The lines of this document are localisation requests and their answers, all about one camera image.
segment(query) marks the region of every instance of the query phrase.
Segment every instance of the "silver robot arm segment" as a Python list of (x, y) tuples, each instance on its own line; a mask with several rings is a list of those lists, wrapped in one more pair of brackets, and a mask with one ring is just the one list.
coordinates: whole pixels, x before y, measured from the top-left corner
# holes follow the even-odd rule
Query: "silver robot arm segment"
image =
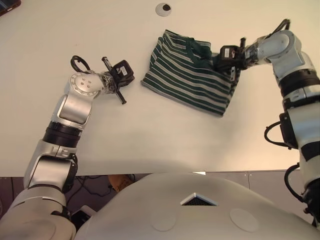
[(63, 188), (68, 176), (72, 181), (77, 172), (76, 147), (91, 114), (92, 102), (108, 89), (107, 81), (102, 82), (98, 74), (77, 72), (70, 77), (65, 95), (58, 102), (25, 172), (25, 188), (45, 184), (63, 192), (67, 190)]

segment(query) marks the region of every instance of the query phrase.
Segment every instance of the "metal panel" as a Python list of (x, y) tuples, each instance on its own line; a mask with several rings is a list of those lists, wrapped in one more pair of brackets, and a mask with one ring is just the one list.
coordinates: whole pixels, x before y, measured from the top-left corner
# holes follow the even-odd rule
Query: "metal panel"
[(246, 188), (249, 188), (249, 179), (247, 171), (240, 172), (206, 172), (207, 176), (228, 179)]
[[(256, 171), (249, 172), (250, 189), (274, 202), (281, 209), (294, 213), (309, 223), (313, 218), (311, 215), (304, 214), (303, 210), (307, 207), (306, 204), (295, 199), (284, 182), (284, 171)], [(304, 186), (300, 171), (294, 171), (289, 178), (292, 188), (301, 193), (304, 191)]]

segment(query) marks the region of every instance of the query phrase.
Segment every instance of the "folded shirt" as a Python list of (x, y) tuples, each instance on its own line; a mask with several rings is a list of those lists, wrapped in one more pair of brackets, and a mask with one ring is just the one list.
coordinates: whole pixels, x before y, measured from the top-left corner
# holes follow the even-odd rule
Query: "folded shirt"
[(239, 81), (213, 70), (218, 54), (211, 44), (165, 30), (158, 38), (141, 84), (198, 110), (223, 115)]

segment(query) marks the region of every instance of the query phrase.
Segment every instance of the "green striped shirt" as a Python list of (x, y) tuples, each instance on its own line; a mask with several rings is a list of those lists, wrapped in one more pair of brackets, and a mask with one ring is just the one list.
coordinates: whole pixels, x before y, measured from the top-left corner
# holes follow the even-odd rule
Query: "green striped shirt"
[(210, 48), (210, 42), (165, 30), (151, 54), (142, 85), (193, 108), (223, 115), (239, 76), (231, 81), (230, 75), (214, 71), (217, 54)]

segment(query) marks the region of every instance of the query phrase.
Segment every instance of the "floor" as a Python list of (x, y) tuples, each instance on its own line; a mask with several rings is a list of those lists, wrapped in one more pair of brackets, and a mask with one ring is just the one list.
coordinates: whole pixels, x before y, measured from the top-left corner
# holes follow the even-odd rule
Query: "floor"
[[(220, 177), (236, 182), (253, 190), (254, 192), (270, 199), (280, 208), (292, 212), (309, 223), (312, 222), (312, 217), (303, 213), (305, 204), (296, 200), (287, 190), (284, 183), (284, 171), (240, 171), (240, 172), (207, 172), (209, 177)], [(135, 179), (138, 181), (148, 174), (136, 174)], [(301, 180), (300, 171), (296, 170), (290, 175), (290, 183), (297, 193), (301, 193), (303, 183)], [(68, 208), (71, 211), (76, 211), (83, 205), (88, 205), (93, 210), (98, 211), (106, 203), (108, 203), (115, 195), (116, 192), (108, 188), (108, 176), (101, 176), (96, 179), (88, 179), (85, 185), (91, 192), (109, 193), (106, 196), (100, 197), (97, 195), (89, 194), (82, 188), (75, 194), (69, 202)], [(66, 194), (68, 200), (70, 196), (81, 187), (79, 181), (75, 184), (70, 192)], [(0, 218), (8, 210), (13, 199), (23, 190), (22, 177), (0, 177)]]

